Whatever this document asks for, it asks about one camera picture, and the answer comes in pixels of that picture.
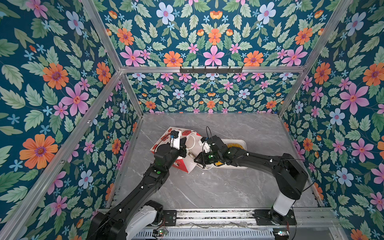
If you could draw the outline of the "metal food tongs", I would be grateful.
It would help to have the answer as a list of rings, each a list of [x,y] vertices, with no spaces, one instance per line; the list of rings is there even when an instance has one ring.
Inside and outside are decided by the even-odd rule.
[[[188,153],[188,156],[193,160],[197,158],[193,153]]]

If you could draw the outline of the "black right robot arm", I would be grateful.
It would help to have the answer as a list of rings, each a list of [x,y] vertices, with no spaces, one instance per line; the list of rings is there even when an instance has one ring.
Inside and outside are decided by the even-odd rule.
[[[304,191],[308,173],[290,154],[268,156],[252,153],[235,146],[228,146],[218,136],[205,139],[199,153],[192,154],[194,162],[206,167],[223,165],[266,172],[275,177],[279,187],[271,215],[285,217]]]

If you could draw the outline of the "red white paper bag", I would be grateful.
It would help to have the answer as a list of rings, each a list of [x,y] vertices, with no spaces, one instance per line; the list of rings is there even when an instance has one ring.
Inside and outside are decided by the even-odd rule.
[[[194,168],[204,168],[210,166],[207,161],[202,161],[199,157],[201,153],[209,151],[206,138],[194,130],[169,127],[159,140],[150,149],[155,158],[162,163],[165,161],[163,156],[170,151],[171,158],[176,159],[172,166],[176,169],[190,173]]]

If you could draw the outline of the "large orange ring bread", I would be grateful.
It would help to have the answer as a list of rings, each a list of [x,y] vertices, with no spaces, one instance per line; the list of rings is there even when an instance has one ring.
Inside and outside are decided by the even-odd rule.
[[[240,148],[240,149],[244,150],[244,147],[240,144],[237,144],[237,143],[228,143],[227,147],[228,148]]]

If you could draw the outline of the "black hook rail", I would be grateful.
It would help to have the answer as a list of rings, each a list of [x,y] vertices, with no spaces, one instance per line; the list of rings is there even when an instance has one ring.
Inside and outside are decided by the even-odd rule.
[[[180,67],[181,74],[239,74],[243,67]]]

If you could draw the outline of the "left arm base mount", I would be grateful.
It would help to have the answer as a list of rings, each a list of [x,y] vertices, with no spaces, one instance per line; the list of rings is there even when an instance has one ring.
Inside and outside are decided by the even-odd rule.
[[[165,225],[166,227],[176,226],[178,212],[176,210],[161,210],[156,213],[155,220],[150,224],[152,227]]]

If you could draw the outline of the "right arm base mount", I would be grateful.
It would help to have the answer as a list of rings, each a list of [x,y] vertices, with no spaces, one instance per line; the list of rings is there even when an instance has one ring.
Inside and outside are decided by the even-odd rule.
[[[273,209],[254,210],[253,217],[259,226],[295,226],[297,224],[293,209],[289,210],[285,216]]]

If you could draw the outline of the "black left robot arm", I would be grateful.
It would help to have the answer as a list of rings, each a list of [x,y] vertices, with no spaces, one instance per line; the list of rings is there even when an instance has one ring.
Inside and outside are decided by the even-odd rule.
[[[97,213],[92,219],[87,239],[131,240],[147,225],[160,222],[162,205],[147,199],[167,181],[174,162],[187,155],[186,141],[178,138],[160,145],[154,154],[155,161],[136,188],[106,214]]]

